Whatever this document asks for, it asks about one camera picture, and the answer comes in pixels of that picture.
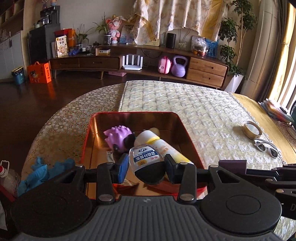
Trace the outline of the quilted cream yellow mat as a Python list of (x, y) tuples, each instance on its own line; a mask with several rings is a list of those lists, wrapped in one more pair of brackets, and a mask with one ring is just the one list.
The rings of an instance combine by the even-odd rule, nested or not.
[[(248, 168), (263, 170), (287, 164), (277, 146), (280, 156), (272, 158), (256, 149), (253, 140), (243, 133), (246, 121), (259, 123), (229, 92), (189, 84), (135, 80), (125, 84), (119, 110), (176, 113), (204, 167), (224, 159), (247, 160)], [(273, 143), (261, 129), (261, 137)]]

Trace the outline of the purple kettlebell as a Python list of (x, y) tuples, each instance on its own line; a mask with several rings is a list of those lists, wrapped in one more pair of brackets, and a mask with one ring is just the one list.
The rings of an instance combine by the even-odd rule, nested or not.
[[(178, 64), (177, 63), (177, 59), (182, 59), (185, 61), (185, 63), (182, 64)], [(174, 56), (173, 57), (173, 66), (171, 68), (171, 73), (172, 75), (174, 75), (175, 77), (179, 77), (182, 78), (185, 76), (186, 74), (186, 66), (187, 66), (188, 60), (186, 57), (184, 56)]]

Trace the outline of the mustard yellow table runner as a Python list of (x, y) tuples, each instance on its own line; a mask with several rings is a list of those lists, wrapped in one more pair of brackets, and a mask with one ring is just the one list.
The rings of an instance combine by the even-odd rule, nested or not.
[(241, 94), (232, 94), (263, 128), (269, 139), (281, 150), (288, 164), (295, 164), (295, 139), (288, 132), (288, 126), (272, 119), (258, 102)]

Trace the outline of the small purple box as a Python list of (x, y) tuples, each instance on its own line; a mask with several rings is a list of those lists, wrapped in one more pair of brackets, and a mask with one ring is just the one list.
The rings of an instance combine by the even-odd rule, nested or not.
[(220, 160), (218, 165), (231, 173), (245, 175), (247, 160)]

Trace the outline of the purple spiky toy figure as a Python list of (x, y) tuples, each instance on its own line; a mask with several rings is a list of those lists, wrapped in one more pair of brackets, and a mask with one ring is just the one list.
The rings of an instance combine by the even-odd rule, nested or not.
[(134, 146), (135, 134), (126, 126), (115, 126), (103, 133), (107, 136), (105, 141), (112, 150), (117, 146), (118, 152), (123, 153)]

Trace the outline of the clear bottle black cap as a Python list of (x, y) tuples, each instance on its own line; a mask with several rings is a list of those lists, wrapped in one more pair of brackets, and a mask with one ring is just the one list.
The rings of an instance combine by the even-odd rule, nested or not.
[(148, 185), (159, 184), (166, 174), (164, 157), (149, 144), (130, 149), (129, 167), (136, 178)]

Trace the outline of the pink toy suitcase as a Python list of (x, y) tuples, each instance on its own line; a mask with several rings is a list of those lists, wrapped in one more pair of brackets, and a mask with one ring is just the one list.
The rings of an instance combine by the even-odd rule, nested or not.
[(167, 56), (163, 56), (159, 60), (158, 72), (161, 74), (168, 74), (171, 69), (171, 60)]

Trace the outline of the teal waste bin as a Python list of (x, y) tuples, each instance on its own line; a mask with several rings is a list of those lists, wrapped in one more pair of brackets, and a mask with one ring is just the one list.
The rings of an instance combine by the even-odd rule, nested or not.
[(25, 74), (24, 74), (23, 66), (14, 69), (11, 72), (11, 75), (16, 85), (21, 85), (22, 83), (25, 82)]

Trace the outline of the red metal tin box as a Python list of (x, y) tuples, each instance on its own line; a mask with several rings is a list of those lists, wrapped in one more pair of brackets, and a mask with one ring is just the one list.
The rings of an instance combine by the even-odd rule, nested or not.
[(128, 155), (126, 177), (115, 184), (117, 195), (173, 195), (179, 184), (166, 174), (164, 157), (174, 160), (170, 172), (177, 179), (178, 163), (204, 166), (194, 144), (176, 113), (157, 111), (109, 112), (94, 114), (88, 126), (81, 163), (95, 169), (106, 162), (115, 163)]

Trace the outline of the plastic water bottle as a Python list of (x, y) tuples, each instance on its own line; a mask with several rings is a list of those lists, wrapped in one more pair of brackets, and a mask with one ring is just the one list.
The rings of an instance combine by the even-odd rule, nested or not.
[(10, 162), (1, 160), (1, 185), (3, 188), (14, 197), (18, 197), (18, 186), (21, 178), (18, 173), (10, 168)]

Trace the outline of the snack box on cabinet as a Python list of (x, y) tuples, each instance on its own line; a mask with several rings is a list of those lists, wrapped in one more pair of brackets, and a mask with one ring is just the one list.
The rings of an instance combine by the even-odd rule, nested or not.
[(65, 35), (56, 38), (56, 50), (57, 50), (58, 58), (67, 55), (68, 47), (67, 47), (67, 37)]

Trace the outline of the white yellow vitamin bottle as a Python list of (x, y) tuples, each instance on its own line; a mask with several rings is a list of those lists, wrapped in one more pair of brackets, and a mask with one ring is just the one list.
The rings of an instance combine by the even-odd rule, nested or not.
[(153, 146), (153, 148), (163, 157), (166, 154), (170, 154), (176, 163), (186, 162), (189, 164), (193, 164), (193, 162), (191, 162), (188, 158), (186, 158), (183, 154), (181, 154), (179, 151), (177, 151), (174, 147), (169, 145), (166, 141), (161, 139), (151, 130), (145, 130), (135, 138), (134, 146), (139, 146), (143, 144), (149, 144)]

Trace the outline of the white wifi router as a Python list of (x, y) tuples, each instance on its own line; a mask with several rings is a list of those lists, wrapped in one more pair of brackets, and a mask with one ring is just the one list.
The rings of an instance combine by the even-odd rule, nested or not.
[(144, 57), (140, 55), (123, 55), (122, 68), (124, 70), (140, 71), (143, 67)]

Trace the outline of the white sunglasses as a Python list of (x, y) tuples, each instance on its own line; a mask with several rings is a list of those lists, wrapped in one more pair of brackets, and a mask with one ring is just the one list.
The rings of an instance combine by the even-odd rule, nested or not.
[(269, 141), (260, 138), (255, 138), (254, 146), (261, 152), (269, 153), (269, 155), (273, 158), (278, 158), (280, 155), (276, 146)]

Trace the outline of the orange gift bag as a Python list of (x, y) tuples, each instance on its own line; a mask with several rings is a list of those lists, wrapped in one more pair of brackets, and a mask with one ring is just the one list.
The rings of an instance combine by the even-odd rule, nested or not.
[(33, 65), (27, 66), (27, 74), (30, 83), (49, 83), (52, 81), (49, 62), (35, 62)]

